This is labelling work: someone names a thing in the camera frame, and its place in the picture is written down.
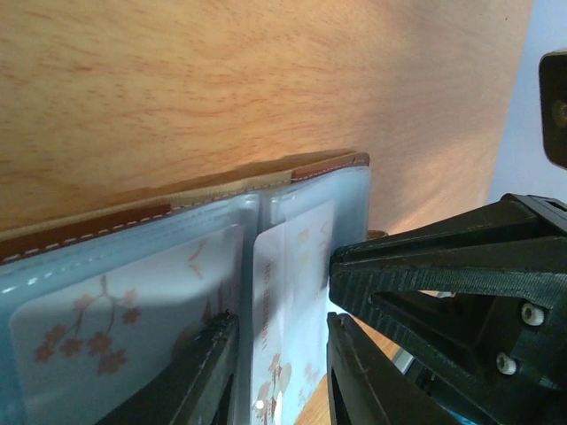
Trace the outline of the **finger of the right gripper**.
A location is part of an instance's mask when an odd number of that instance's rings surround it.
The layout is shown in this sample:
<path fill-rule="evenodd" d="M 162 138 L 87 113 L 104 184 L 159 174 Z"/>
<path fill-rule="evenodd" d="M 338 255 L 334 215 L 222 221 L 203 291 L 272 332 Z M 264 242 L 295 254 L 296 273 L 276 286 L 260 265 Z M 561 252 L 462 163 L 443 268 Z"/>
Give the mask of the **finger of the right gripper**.
<path fill-rule="evenodd" d="M 566 206 L 500 201 L 335 251 L 330 299 L 455 386 L 566 386 Z"/>

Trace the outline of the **brown leather card holder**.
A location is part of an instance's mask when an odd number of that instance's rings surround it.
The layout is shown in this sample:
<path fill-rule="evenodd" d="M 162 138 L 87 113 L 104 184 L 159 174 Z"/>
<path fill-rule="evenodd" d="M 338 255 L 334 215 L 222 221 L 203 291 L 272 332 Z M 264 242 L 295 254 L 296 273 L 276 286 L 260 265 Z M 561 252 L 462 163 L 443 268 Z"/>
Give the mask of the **brown leather card holder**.
<path fill-rule="evenodd" d="M 4 424 L 293 424 L 369 156 L 256 163 L 1 234 Z"/>

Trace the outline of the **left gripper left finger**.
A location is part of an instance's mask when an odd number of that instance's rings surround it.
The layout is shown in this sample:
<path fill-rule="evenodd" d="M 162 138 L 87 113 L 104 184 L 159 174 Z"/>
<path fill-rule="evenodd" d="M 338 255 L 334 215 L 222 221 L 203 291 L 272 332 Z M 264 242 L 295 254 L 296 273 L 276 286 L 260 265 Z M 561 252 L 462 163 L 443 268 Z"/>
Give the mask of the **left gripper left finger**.
<path fill-rule="evenodd" d="M 217 314 L 155 379 L 98 424 L 231 424 L 238 339 L 238 317 Z"/>

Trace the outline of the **white VIP card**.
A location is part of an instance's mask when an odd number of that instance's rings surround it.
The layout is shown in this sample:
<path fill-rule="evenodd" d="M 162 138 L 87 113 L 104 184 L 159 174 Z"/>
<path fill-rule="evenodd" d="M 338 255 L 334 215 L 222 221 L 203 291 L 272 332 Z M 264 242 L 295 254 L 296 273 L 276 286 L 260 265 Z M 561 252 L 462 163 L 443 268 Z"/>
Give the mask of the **white VIP card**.
<path fill-rule="evenodd" d="M 214 231 L 29 301 L 9 330 L 26 424 L 93 424 L 237 306 L 244 230 Z"/>
<path fill-rule="evenodd" d="M 324 375 L 333 202 L 261 233 L 253 249 L 252 424 L 293 424 Z"/>

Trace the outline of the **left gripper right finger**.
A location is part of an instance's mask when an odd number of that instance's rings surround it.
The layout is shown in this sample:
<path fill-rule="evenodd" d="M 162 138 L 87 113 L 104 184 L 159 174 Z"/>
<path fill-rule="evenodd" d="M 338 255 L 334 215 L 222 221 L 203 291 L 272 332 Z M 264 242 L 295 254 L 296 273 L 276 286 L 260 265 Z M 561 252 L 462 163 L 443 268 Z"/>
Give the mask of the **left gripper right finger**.
<path fill-rule="evenodd" d="M 330 421 L 353 425 L 456 424 L 409 381 L 345 313 L 327 316 Z"/>

